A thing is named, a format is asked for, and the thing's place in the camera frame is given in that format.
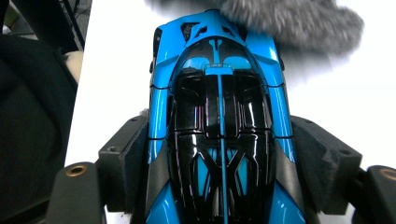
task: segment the floor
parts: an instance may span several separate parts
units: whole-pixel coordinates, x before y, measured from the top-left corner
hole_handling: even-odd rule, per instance
[[[73,33],[75,34],[75,41],[78,45],[78,48],[80,50],[83,50],[82,44],[78,40],[76,29],[73,27],[70,17],[68,16],[67,11],[65,9],[64,2],[59,1],[59,3],[64,10],[64,15],[66,16],[66,18],[70,23],[70,28],[73,30]],[[92,0],[79,0],[79,1],[69,0],[69,3],[71,8],[74,9],[74,16],[78,24],[78,29],[81,31],[81,35],[85,40],[87,36],[88,23],[91,14]],[[15,6],[12,4],[12,0],[10,1],[10,6],[15,8]],[[29,24],[26,22],[26,20],[23,18],[21,14],[19,15],[19,18],[15,20],[14,24],[12,25],[12,28],[10,28],[9,30],[7,29],[7,34],[22,36],[30,39],[37,39],[35,33],[32,31]]]

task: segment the furry microphone cover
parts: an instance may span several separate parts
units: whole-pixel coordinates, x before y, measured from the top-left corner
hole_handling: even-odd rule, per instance
[[[230,21],[281,45],[344,54],[361,42],[363,19],[333,0],[211,0]]]

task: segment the toy car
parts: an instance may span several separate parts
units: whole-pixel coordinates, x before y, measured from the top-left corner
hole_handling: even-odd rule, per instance
[[[185,16],[154,32],[149,71],[148,115],[57,175],[47,223],[100,223],[104,204],[149,224],[316,223],[348,203],[396,220],[394,169],[364,172],[360,153],[290,115],[271,36],[215,9]]]

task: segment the white surface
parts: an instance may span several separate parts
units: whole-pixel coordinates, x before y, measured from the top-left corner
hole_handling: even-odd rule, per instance
[[[152,36],[158,25],[210,6],[198,1],[93,1],[66,165],[95,162],[97,151],[124,122],[149,107]],[[290,113],[311,119],[363,154],[362,168],[396,167],[396,4],[339,1],[365,20],[361,46],[334,57],[282,52]],[[322,223],[349,223],[321,217]],[[127,223],[120,215],[108,223]]]

